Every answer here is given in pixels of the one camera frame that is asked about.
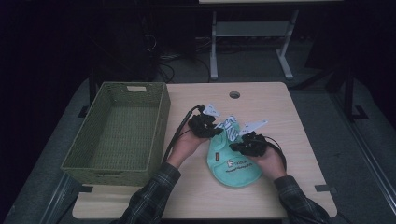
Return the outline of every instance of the shirt sleeve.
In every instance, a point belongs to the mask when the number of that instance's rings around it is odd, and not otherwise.
[[[180,176],[177,168],[163,163],[147,185],[131,197],[129,206],[118,223],[159,223],[169,195]]]
[[[290,223],[331,223],[329,214],[320,205],[305,197],[294,177],[287,175],[274,181],[279,200]]]

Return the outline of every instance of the wicker basket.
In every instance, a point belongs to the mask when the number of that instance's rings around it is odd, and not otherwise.
[[[82,184],[143,186],[161,165],[165,83],[104,82],[61,169]]]

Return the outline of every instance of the teal fabric bag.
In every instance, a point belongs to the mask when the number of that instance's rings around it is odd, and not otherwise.
[[[233,123],[233,127],[239,131],[237,123]],[[242,142],[242,140],[237,137],[234,142]],[[240,152],[232,151],[229,145],[234,142],[227,138],[225,130],[215,135],[210,141],[207,165],[220,183],[229,187],[242,188],[259,179],[262,170],[254,161]]]

